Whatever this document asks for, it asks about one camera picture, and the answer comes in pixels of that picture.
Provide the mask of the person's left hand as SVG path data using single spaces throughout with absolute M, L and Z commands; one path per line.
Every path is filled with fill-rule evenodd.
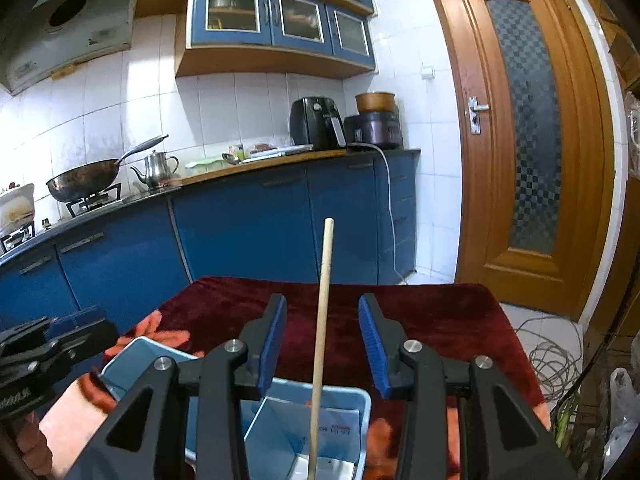
M 52 471 L 52 452 L 46 436 L 39 428 L 36 413 L 25 416 L 20 430 L 15 431 L 16 444 L 23 462 L 36 476 L 47 476 Z

